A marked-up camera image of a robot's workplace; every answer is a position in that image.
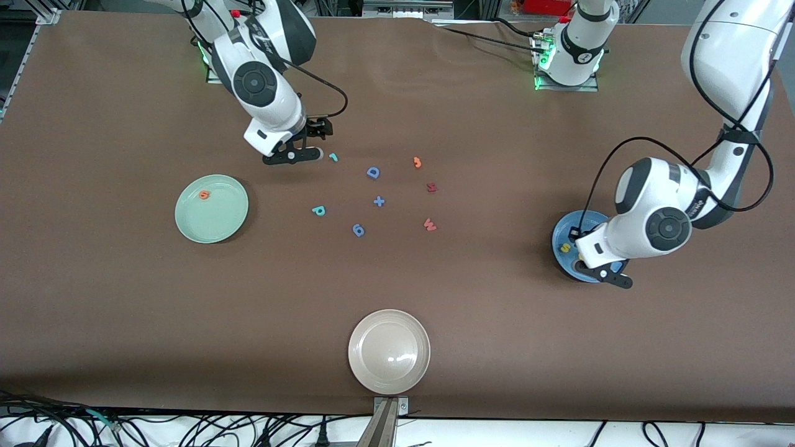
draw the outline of white robotic arm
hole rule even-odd
[[[333,129],[325,116],[308,119],[299,95],[282,73],[312,58],[315,30],[290,0],[265,0],[264,12],[237,23],[223,0],[147,0],[185,17],[199,38],[206,62],[221,84],[251,115],[243,137],[267,165],[323,157],[306,139],[325,139]],[[301,149],[293,143],[302,141]],[[286,150],[279,149],[286,145]]]
[[[604,278],[612,262],[667,255],[688,242],[693,227],[714,227],[731,216],[709,193],[730,207],[739,202],[772,99],[770,60],[780,54],[792,7],[793,0],[706,1],[681,59],[688,77],[692,69],[703,93],[727,114],[711,163],[698,170],[701,179],[684,165],[656,158],[634,163],[619,179],[618,215],[576,239],[583,261],[577,271]]]
[[[176,11],[184,17],[191,28],[191,31],[199,40],[199,47],[202,49],[205,63],[213,72],[212,63],[209,58],[210,46],[212,42],[222,35],[230,32],[236,25],[234,18],[229,14],[223,0],[145,0],[149,3],[157,3]]]
[[[604,45],[619,22],[615,0],[579,0],[569,23],[552,28],[550,54],[539,64],[549,77],[565,86],[581,85],[591,77],[604,55]]]

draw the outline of beige plate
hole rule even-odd
[[[430,360],[428,333],[401,310],[384,309],[364,317],[348,344],[356,379],[380,395],[399,395],[417,385]]]

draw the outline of red object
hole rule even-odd
[[[423,223],[422,225],[425,227],[425,230],[427,230],[427,231],[436,230],[436,225],[434,225],[433,222],[431,222],[431,218],[430,217],[428,219],[426,219],[425,223]]]
[[[562,16],[572,7],[572,0],[525,0],[522,10],[526,14]]]

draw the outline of green plate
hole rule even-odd
[[[202,199],[202,191],[209,196]],[[214,243],[233,235],[246,220],[248,195],[232,177],[212,174],[194,181],[174,208],[176,227],[193,242]]]

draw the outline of brown table surface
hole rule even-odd
[[[795,418],[795,122],[778,79],[768,201],[632,262],[627,291],[565,276],[551,230],[624,138],[688,158],[713,141],[719,117],[679,65],[687,28],[619,26],[599,92],[572,94],[534,91],[525,52],[423,21],[313,24],[306,67],[351,97],[322,144],[339,163],[277,168],[242,139],[246,112],[205,84],[180,17],[66,13],[43,28],[0,126],[0,387],[95,406],[363,413],[372,394],[348,337],[396,308],[430,336],[407,393],[423,416]],[[467,29],[521,43],[500,25]],[[339,106],[289,79],[309,113]],[[618,176],[646,155],[665,156],[638,143],[614,159],[596,210],[614,212]],[[250,214],[200,245],[174,204],[210,173],[246,186]],[[765,181],[758,157],[743,202]]]

